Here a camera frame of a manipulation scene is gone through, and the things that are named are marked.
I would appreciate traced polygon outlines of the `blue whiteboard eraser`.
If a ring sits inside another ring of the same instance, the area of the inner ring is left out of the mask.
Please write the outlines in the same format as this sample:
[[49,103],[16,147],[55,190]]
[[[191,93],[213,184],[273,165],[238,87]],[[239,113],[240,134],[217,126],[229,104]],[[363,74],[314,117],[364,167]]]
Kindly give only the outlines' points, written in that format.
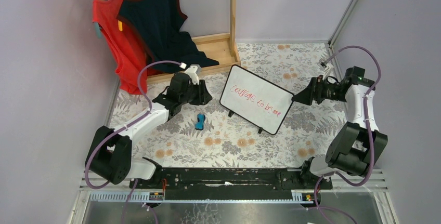
[[204,122],[206,120],[206,117],[204,114],[199,113],[197,115],[197,122],[195,124],[195,129],[196,130],[204,130]]

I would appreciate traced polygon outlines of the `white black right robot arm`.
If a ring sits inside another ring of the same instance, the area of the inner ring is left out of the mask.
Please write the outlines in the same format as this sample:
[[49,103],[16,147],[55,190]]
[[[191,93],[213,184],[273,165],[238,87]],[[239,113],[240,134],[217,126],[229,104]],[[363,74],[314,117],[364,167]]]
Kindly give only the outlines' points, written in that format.
[[363,68],[348,68],[340,82],[330,83],[320,75],[293,97],[305,105],[324,100],[344,102],[347,122],[331,142],[324,157],[305,162],[315,176],[345,172],[350,176],[366,177],[387,145],[388,137],[379,132],[373,114],[374,81],[364,77]]

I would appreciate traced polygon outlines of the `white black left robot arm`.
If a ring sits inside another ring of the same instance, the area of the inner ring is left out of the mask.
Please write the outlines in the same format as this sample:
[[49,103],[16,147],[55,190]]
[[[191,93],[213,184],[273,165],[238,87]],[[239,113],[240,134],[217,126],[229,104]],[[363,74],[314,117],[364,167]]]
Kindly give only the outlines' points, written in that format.
[[159,164],[146,158],[134,159],[132,148],[156,127],[176,116],[183,105],[204,106],[211,100],[205,80],[187,73],[174,74],[170,85],[145,111],[118,128],[101,126],[96,130],[85,161],[87,185],[99,189],[90,182],[89,172],[105,179],[105,185],[117,185],[126,178],[151,179],[159,170]]

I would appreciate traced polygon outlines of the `white whiteboard black frame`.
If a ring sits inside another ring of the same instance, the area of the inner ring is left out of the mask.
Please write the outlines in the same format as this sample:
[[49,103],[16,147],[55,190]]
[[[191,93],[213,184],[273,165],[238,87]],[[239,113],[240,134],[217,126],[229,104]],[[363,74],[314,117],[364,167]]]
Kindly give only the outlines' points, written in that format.
[[275,135],[292,104],[294,93],[233,65],[227,76],[219,103],[229,116],[238,115],[259,128]]

